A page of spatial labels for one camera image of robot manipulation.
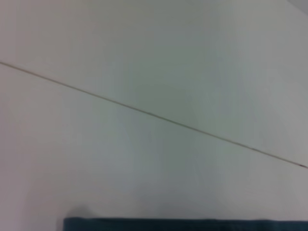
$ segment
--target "dark green object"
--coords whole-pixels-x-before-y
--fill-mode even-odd
[[[64,231],[308,231],[308,222],[67,218]]]

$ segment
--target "white wall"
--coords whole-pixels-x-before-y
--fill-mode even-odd
[[[308,17],[286,0],[0,9],[0,60],[308,165]]]
[[[285,0],[3,0],[0,61],[307,165],[308,17]],[[0,66],[0,228],[306,219],[307,170]]]

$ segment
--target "white surface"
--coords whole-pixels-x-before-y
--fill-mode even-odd
[[[307,219],[306,169],[4,66],[0,131],[1,230],[55,231],[86,210]]]
[[[0,60],[308,165],[308,17],[286,0],[2,0]]]
[[[288,0],[294,6],[298,7],[302,10],[305,14],[308,14],[308,1],[306,0]]]

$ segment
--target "seam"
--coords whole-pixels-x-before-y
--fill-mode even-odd
[[[238,143],[238,142],[235,142],[235,141],[226,139],[226,138],[224,138],[224,137],[220,137],[220,136],[211,134],[211,133],[209,133],[209,132],[206,132],[206,131],[203,131],[203,130],[200,130],[200,129],[197,129],[197,128],[194,128],[194,127],[191,127],[191,126],[188,126],[188,125],[185,125],[185,124],[182,124],[182,123],[173,121],[173,120],[171,120],[171,119],[168,119],[168,118],[162,117],[162,116],[160,116],[160,115],[156,115],[156,114],[153,114],[153,113],[144,111],[144,110],[142,110],[142,109],[139,109],[139,108],[136,108],[136,107],[134,107],[134,106],[130,106],[130,105],[121,103],[121,102],[116,101],[116,100],[112,100],[112,99],[109,99],[109,98],[107,98],[107,97],[100,96],[100,95],[98,95],[98,94],[91,93],[91,92],[89,92],[89,91],[86,91],[86,90],[83,90],[83,89],[80,89],[80,88],[76,88],[76,87],[70,86],[70,85],[68,85],[68,84],[66,84],[66,83],[62,83],[62,82],[60,82],[60,81],[51,79],[51,78],[49,78],[49,77],[45,77],[45,76],[43,76],[43,75],[37,74],[37,73],[35,73],[35,72],[26,70],[26,69],[21,68],[21,67],[18,67],[18,66],[15,66],[15,65],[13,65],[13,64],[8,64],[8,63],[5,63],[5,62],[3,62],[3,61],[0,61],[0,65],[3,65],[3,66],[6,66],[6,67],[9,67],[9,68],[12,68],[12,69],[15,69],[15,70],[18,70],[18,71],[21,71],[21,72],[24,72],[24,73],[33,75],[33,76],[36,76],[36,77],[39,77],[39,78],[42,78],[42,79],[47,80],[47,81],[49,81],[49,82],[53,82],[53,83],[56,83],[56,84],[58,84],[58,85],[62,85],[62,86],[64,86],[64,87],[67,87],[67,88],[70,88],[70,89],[73,89],[73,90],[78,90],[78,91],[83,92],[83,93],[85,93],[85,94],[88,94],[88,95],[91,95],[91,96],[94,96],[94,97],[97,97],[97,98],[100,98],[100,99],[103,99],[103,100],[106,100],[106,101],[109,101],[109,102],[112,102],[112,103],[121,105],[121,106],[123,106],[123,107],[132,109],[132,110],[134,110],[134,111],[141,112],[141,113],[143,113],[143,114],[147,114],[147,115],[153,116],[153,117],[155,117],[155,118],[158,118],[158,119],[161,119],[161,120],[170,122],[170,123],[175,124],[175,125],[178,125],[178,126],[181,126],[181,127],[183,127],[183,128],[187,128],[187,129],[190,129],[190,130],[193,130],[193,131],[196,131],[196,132],[199,132],[199,133],[208,135],[208,136],[210,136],[210,137],[219,139],[219,140],[221,140],[221,141],[225,141],[225,142],[228,142],[228,143],[232,143],[232,144],[234,144],[234,145],[237,145],[237,146],[240,146],[240,147],[249,149],[249,150],[251,150],[251,151],[254,151],[254,152],[257,152],[257,153],[261,153],[261,154],[264,154],[264,155],[273,157],[273,158],[275,158],[275,159],[278,159],[278,160],[281,160],[281,161],[284,161],[284,162],[287,162],[287,163],[290,163],[290,164],[293,164],[293,165],[296,165],[296,166],[299,166],[299,167],[303,167],[303,168],[308,169],[308,166],[303,165],[303,164],[300,164],[300,163],[297,163],[297,162],[294,162],[294,161],[292,161],[292,160],[288,160],[288,159],[285,159],[285,158],[282,158],[282,157],[279,157],[279,156],[276,156],[276,155],[273,155],[273,154],[264,152],[264,151],[262,151],[262,150],[259,150],[259,149],[250,147],[250,146],[248,146],[248,145],[245,145],[245,144],[242,144],[242,143]]]

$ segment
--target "dark teal fabric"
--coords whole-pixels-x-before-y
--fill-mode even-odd
[[[64,231],[308,231],[308,222],[67,218]]]

